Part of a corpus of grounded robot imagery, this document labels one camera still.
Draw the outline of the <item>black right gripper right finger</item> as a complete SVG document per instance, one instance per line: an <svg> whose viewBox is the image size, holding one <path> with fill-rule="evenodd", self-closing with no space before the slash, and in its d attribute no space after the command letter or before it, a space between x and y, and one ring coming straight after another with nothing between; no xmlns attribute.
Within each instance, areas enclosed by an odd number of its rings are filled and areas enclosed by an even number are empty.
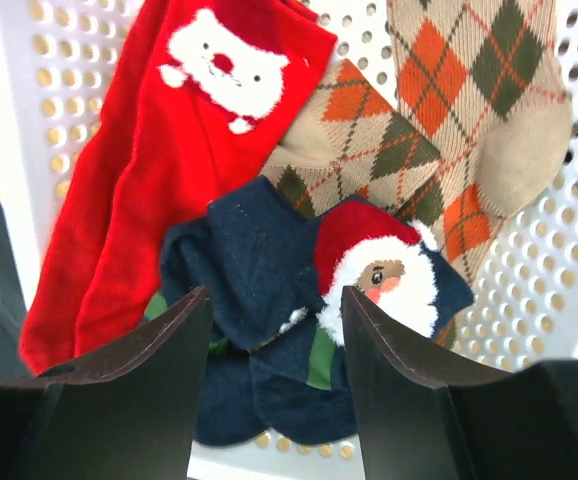
<svg viewBox="0 0 578 480"><path fill-rule="evenodd" d="M578 360L516 373L455 354L342 294L369 479L578 479Z"/></svg>

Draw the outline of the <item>navy santa sock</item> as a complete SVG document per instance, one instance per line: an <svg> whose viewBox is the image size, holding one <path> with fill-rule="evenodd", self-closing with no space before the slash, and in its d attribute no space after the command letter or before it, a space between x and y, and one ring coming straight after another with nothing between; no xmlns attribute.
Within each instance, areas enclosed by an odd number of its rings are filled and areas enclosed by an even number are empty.
<svg viewBox="0 0 578 480"><path fill-rule="evenodd" d="M423 223L359 196L306 218L262 176L171 227L160 276L168 303L208 287L218 332L244 350L306 320L342 345L348 286L428 338L474 301Z"/></svg>

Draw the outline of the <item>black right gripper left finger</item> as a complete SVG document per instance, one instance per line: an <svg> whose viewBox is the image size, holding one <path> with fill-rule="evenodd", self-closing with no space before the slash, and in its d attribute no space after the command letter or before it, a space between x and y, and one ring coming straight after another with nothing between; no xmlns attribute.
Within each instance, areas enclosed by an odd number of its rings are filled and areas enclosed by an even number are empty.
<svg viewBox="0 0 578 480"><path fill-rule="evenodd" d="M0 479L184 479L212 322L198 287L41 376L0 382Z"/></svg>

